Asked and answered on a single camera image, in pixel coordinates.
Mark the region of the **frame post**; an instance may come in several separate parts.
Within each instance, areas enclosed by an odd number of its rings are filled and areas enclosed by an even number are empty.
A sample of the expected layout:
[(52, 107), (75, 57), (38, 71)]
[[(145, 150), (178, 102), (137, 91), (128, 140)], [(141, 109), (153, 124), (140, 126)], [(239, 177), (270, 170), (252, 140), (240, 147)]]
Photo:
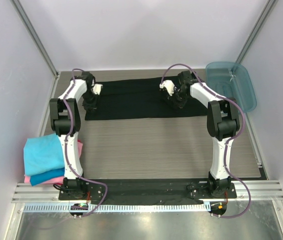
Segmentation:
[(275, 8), (278, 0), (267, 0), (265, 6), (263, 7), (261, 13), (259, 14), (252, 30), (250, 31), (239, 55), (236, 58), (236, 63), (241, 64), (245, 59), (247, 53), (249, 52), (250, 48), (252, 47), (254, 41), (258, 37), (260, 31), (262, 30), (264, 24), (266, 23), (268, 17), (272, 13), (273, 9)]
[(44, 59), (46, 65), (48, 66), (49, 70), (51, 71), (52, 75), (57, 78), (59, 76), (59, 72), (54, 66), (48, 52), (46, 51), (40, 37), (35, 30), (30, 18), (28, 17), (23, 5), (19, 0), (10, 0), (12, 6), (14, 7), (16, 13), (18, 14), (20, 20), (22, 21), (23, 25), (25, 26), (28, 34), (30, 35), (31, 39), (33, 40), (35, 46), (37, 47), (39, 53), (41, 54), (42, 58)]

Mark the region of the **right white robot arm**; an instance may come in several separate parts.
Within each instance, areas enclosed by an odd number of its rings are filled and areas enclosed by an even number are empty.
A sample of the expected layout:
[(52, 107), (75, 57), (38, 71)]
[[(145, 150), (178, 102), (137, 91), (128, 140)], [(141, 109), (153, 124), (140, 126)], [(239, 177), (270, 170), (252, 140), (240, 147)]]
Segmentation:
[(207, 193), (218, 198), (231, 188), (230, 163), (234, 137), (240, 130), (235, 100), (227, 99), (199, 81), (190, 71), (178, 74), (179, 86), (162, 79), (159, 91), (172, 108), (182, 109), (189, 99), (198, 100), (207, 109), (206, 127), (213, 142), (212, 165), (208, 172)]

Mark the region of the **left frame post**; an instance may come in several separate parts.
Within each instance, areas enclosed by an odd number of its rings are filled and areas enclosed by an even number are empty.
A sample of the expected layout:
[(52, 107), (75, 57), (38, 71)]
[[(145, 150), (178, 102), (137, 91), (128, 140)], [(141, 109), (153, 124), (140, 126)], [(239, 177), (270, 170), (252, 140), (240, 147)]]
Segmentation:
[(25, 26), (28, 34), (30, 35), (31, 39), (33, 40), (35, 46), (37, 47), (39, 53), (41, 54), (42, 58), (44, 59), (46, 65), (48, 66), (49, 70), (51, 71), (52, 75), (57, 78), (59, 76), (59, 72), (54, 66), (48, 52), (46, 51), (40, 37), (35, 30), (30, 18), (28, 17), (23, 5), (19, 0), (10, 0), (12, 6), (14, 7), (16, 13), (18, 14), (20, 20), (22, 21), (23, 25)]

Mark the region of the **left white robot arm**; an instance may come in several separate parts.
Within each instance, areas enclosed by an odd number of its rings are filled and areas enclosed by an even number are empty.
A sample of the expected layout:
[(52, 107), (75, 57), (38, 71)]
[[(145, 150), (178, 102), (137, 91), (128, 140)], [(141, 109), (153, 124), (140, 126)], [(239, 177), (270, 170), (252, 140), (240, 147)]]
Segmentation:
[(89, 193), (78, 150), (81, 129), (78, 102), (83, 99), (84, 110), (95, 113), (102, 88), (90, 72), (82, 71), (81, 75), (73, 73), (66, 90), (49, 101), (51, 129), (60, 142), (64, 161), (62, 184), (55, 186), (59, 190), (60, 200), (83, 200)]

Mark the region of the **black t shirt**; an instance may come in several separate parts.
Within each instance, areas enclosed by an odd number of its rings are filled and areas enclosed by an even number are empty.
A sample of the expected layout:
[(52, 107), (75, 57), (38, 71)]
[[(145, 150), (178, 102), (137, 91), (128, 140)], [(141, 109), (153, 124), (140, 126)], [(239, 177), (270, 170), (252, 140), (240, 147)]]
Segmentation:
[(182, 109), (167, 104), (160, 93), (161, 78), (105, 81), (94, 112), (86, 111), (86, 121), (145, 118), (185, 118), (206, 116), (207, 108), (189, 98)]

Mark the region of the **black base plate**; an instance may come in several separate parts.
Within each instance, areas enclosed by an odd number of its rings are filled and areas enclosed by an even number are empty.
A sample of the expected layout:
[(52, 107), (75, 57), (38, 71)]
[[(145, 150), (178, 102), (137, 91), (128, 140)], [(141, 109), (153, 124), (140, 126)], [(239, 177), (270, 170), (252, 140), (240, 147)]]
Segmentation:
[(91, 201), (103, 205), (174, 206), (201, 204), (204, 199), (235, 199), (235, 185), (213, 191), (206, 178), (101, 179), (101, 184), (83, 183), (83, 190), (54, 184), (62, 201)]

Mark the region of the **light blue folded shirt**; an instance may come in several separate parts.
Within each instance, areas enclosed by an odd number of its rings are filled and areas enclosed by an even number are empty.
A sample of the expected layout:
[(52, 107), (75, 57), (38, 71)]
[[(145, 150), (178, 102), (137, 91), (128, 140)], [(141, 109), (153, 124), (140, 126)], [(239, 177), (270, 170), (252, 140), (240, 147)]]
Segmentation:
[(28, 138), (23, 148), (26, 176), (39, 175), (65, 167), (61, 142), (56, 134)]

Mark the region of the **dark blue folded shirt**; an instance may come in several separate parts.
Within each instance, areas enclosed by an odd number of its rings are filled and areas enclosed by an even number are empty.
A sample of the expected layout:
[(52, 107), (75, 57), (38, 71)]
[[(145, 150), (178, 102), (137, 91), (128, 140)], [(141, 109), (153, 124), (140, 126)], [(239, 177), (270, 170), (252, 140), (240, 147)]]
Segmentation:
[(49, 170), (29, 177), (32, 186), (40, 184), (61, 184), (64, 179), (64, 168)]

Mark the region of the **teal plastic bin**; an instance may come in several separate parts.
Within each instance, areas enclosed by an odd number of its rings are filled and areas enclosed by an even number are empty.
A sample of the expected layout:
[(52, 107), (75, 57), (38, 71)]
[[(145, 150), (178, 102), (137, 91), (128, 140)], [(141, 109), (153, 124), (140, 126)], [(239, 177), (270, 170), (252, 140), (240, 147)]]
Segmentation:
[(206, 83), (216, 93), (235, 98), (244, 113), (257, 106), (256, 95), (247, 69), (229, 61), (209, 63), (205, 68)]

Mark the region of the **aluminium extrusion rail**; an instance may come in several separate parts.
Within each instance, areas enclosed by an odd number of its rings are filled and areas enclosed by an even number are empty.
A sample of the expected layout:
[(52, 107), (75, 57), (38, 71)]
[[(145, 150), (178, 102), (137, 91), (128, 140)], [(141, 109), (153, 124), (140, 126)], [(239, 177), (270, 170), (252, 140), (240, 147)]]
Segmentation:
[[(246, 185), (253, 201), (283, 200), (283, 190), (277, 180), (249, 180)], [(48, 184), (31, 186), (26, 183), (17, 184), (12, 203), (53, 203), (57, 202), (59, 192)]]

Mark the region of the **right frame post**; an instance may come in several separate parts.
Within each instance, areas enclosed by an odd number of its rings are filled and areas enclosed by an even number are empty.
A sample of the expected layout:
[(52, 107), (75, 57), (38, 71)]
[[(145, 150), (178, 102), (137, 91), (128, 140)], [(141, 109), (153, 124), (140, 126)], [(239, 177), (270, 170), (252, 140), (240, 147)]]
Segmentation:
[(264, 24), (266, 23), (268, 17), (272, 13), (273, 9), (275, 8), (278, 0), (267, 0), (265, 6), (263, 7), (261, 13), (259, 14), (252, 30), (250, 31), (239, 55), (236, 58), (236, 63), (241, 64), (245, 59), (247, 53), (249, 52), (250, 48), (252, 47), (254, 41), (258, 37), (260, 31), (262, 30)]

